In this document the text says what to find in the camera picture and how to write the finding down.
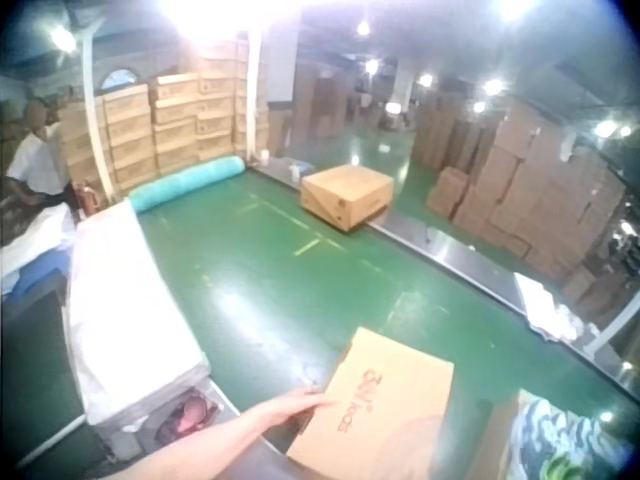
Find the yellow floor marking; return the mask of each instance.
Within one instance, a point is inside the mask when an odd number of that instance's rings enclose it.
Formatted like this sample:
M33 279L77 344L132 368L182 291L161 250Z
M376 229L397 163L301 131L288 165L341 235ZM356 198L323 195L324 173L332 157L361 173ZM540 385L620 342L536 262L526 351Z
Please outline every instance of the yellow floor marking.
M307 243L300 250L297 250L296 252L294 252L293 256L294 257L298 257L298 256L302 255L304 252L306 252L307 250L315 247L319 243L320 243L320 239L319 238L316 238L315 240L311 240L309 243Z
M293 217L289 217L289 220L291 220L293 223L295 223L296 225L298 225L299 227L304 228L305 230L309 230L309 225L307 225L304 222L301 222L300 220L298 220L297 218L293 218Z
M326 240L327 240L327 242L329 242L329 245L331 245L332 247L337 248L338 250L342 250L343 252L346 252L346 251L347 251L347 249L346 249L346 248L344 248L344 247L343 247L342 245L340 245L339 243L334 242L334 241L333 241L333 240L331 240L330 238L327 238Z
M338 250L342 250L343 252L346 252L347 249L344 248L342 245L340 245L337 242L334 242L333 240L331 240L330 238L325 237L324 235L322 235L320 232L315 232L316 237L324 240L325 242L327 242L329 245L331 245L334 248L337 248Z
M269 207L274 212L279 213L280 215L282 215L287 220L290 220L291 222L295 223L299 227L302 227L305 230L309 230L309 226L306 223L303 223L300 220L298 220L297 218L289 215L287 212L285 212L281 208L276 207L273 203L267 202L266 200L262 200L262 203L264 203L265 206Z
M248 211L250 211L250 210L253 210L253 209L255 209L255 208L258 208L259 206L260 206L260 204L259 204L258 202L254 202L254 203L252 203L252 204L250 204L250 205L247 205L246 207L242 207L242 208L241 208L240 210L238 210L236 213L237 213L238 215L240 215L240 214L242 214L242 213L246 213L246 212L248 212Z
M370 268L371 270L373 270L376 273L382 273L382 269L380 269L379 267L376 267L373 263L369 263L366 260L360 260L360 262L367 268Z

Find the green floor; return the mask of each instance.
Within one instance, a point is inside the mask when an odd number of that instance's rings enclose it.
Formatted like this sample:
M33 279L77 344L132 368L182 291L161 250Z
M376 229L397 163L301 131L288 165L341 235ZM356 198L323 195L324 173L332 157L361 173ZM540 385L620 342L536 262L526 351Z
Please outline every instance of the green floor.
M295 156L329 166L358 155L395 176L402 211L473 242L505 266L514 262L424 209L434 176L408 166L410 135L348 133ZM378 151L380 142L388 153ZM302 211L293 192L256 173L201 189L140 221L212 377L241 410L300 384L322 385L355 329L365 326L455 364L436 478L464 476L491 405L520 388L581 415L611 411L611 428L621 432L638 417L607 381L504 308L369 229L338 233ZM13 379L18 389L7 401L20 405L12 410L17 456L81 413L61 355L59 319L51 321L25 327L17 335L27 342L22 348L7 352L3 344L3 383ZM12 368L24 372L24 385ZM290 434L272 439L282 448ZM31 471L76 478L98 458L95 437L84 428Z

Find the white mattress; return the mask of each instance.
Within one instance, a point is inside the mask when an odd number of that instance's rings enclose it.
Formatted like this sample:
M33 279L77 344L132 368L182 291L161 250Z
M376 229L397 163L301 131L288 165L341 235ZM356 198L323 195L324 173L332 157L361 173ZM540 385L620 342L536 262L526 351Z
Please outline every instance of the white mattress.
M127 424L209 373L128 201L80 223L68 313L70 361L90 425L116 416Z

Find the ceiling light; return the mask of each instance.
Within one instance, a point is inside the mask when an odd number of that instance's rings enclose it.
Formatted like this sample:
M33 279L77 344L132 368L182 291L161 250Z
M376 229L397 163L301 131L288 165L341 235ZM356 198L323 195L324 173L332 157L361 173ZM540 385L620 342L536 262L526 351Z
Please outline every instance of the ceiling light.
M504 90L504 84L501 80L494 79L485 83L483 88L487 95L494 96Z
M484 102L476 102L473 104L473 111L476 113L482 113L487 109L487 104Z
M377 60L368 60L367 63L364 64L364 69L369 75L375 75L378 71L379 66L380 62L378 62Z
M369 24L367 23L367 21L366 20L361 21L360 24L358 25L358 35L366 37L370 33L371 33L371 28L369 27Z
M610 422L611 420L613 420L613 413L611 413L611 412L602 412L600 414L600 420L602 420L603 422Z
M76 39L73 34L59 25L51 32L51 40L63 52L71 53L76 49Z
M611 120L600 122L595 128L594 133L600 138L609 138L616 131L617 125Z
M402 105L395 102L389 102L385 105L384 109L387 111L387 113L390 113L392 115L399 115L400 112L402 112Z
M429 88L431 85L433 85L433 75L425 73L418 80L418 84L422 85L423 87Z
M500 15L506 23L515 22L533 8L534 0L500 0Z
M636 231L633 229L631 224L629 222L625 221L625 220L620 222L620 228L627 235L633 235L633 236L637 235Z

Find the ceiling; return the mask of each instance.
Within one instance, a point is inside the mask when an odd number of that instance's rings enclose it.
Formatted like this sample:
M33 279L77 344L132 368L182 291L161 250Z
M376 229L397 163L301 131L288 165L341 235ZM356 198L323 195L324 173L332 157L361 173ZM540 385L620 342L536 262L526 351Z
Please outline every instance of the ceiling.
M471 83L500 77L510 91L583 131L609 117L640 124L637 45L605 0L533 0L530 11L512 23L501 18L503 0L315 1L321 5L303 12L302 51L390 63L410 57L419 70ZM157 0L23 1L1 32L2 66L37 63L47 52L55 56L47 25L86 26L105 9L111 13L102 38L168 25ZM364 39L356 34L363 18L371 25ZM636 150L623 150L630 160L620 165L637 170L633 181L640 186Z

